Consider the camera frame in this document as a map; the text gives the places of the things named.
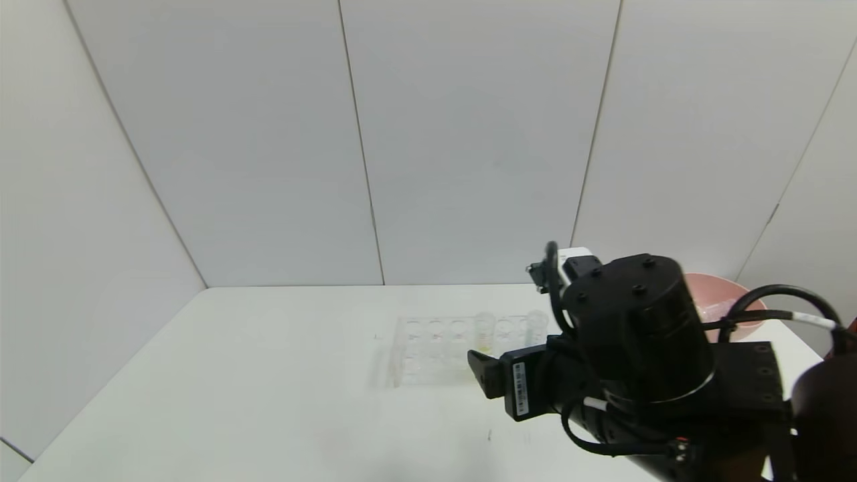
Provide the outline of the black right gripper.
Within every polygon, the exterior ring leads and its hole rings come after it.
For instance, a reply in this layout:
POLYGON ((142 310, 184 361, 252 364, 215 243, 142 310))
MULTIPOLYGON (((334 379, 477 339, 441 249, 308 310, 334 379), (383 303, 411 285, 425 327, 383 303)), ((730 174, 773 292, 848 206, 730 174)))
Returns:
POLYGON ((549 335, 542 345, 499 359, 471 349, 467 363, 484 396, 504 397, 506 414, 517 422, 560 414, 567 402, 602 397, 578 345, 566 335, 549 335))

